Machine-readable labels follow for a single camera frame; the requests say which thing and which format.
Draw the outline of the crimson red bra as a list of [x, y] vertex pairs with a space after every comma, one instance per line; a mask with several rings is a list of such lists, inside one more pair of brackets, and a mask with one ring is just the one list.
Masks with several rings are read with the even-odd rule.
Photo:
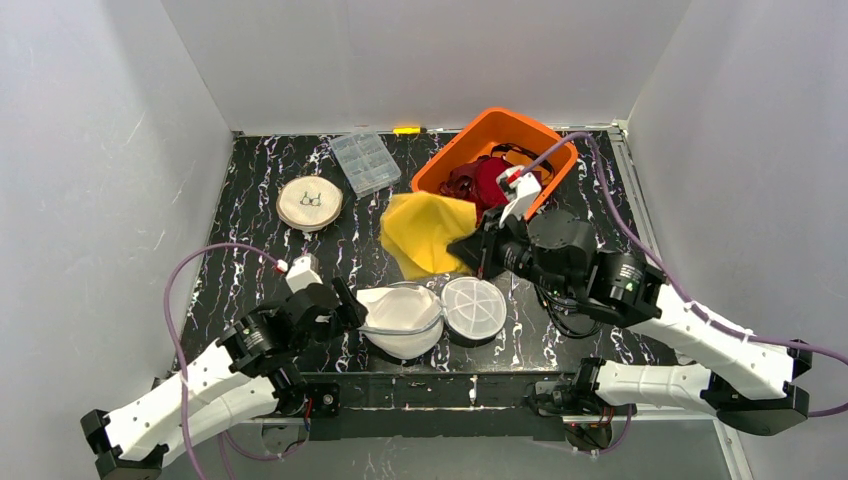
[[498, 177], [511, 167], [512, 164], [503, 157], [479, 158], [479, 165], [473, 175], [473, 192], [475, 203], [480, 210], [485, 211], [509, 202], [499, 186]]

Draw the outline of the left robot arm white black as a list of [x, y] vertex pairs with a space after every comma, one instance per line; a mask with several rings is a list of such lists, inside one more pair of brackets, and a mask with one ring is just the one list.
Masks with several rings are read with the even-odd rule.
[[81, 418], [98, 476], [156, 479], [167, 461], [235, 424], [303, 413], [318, 399], [295, 358], [313, 343], [363, 326], [366, 317], [366, 307], [340, 278], [254, 307], [139, 399]]

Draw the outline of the grey-trim mesh laundry bag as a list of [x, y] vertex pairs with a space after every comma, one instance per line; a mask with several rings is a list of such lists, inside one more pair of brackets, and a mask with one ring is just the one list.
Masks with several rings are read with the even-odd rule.
[[399, 360], [431, 350], [444, 331], [480, 343], [505, 326], [506, 300], [492, 283], [475, 277], [448, 281], [439, 294], [412, 282], [363, 289], [356, 293], [367, 315], [359, 331], [376, 347]]

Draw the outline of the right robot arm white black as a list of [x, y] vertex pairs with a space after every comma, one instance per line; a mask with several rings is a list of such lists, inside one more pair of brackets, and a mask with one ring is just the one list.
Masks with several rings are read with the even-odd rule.
[[810, 396], [795, 384], [811, 366], [809, 355], [758, 344], [720, 318], [702, 320], [658, 268], [630, 253], [600, 249], [594, 233], [590, 223], [562, 210], [527, 221], [495, 211], [448, 246], [482, 279], [510, 272], [563, 296], [593, 321], [651, 337], [689, 358], [677, 366], [583, 359], [574, 376], [539, 390], [539, 408], [568, 414], [588, 403], [675, 407], [758, 436], [809, 418]]

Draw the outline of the dark maroon bra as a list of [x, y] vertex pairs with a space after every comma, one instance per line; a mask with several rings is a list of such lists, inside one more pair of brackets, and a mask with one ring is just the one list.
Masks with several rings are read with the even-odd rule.
[[488, 159], [489, 156], [480, 156], [473, 162], [453, 169], [448, 178], [440, 183], [438, 193], [459, 200], [474, 201], [477, 197], [477, 171]]

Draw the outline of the yellow bra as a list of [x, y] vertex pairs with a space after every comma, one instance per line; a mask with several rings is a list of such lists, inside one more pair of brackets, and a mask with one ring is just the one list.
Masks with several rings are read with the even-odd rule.
[[476, 206], [427, 192], [398, 194], [380, 217], [379, 240], [406, 280], [471, 269], [447, 251], [476, 229]]

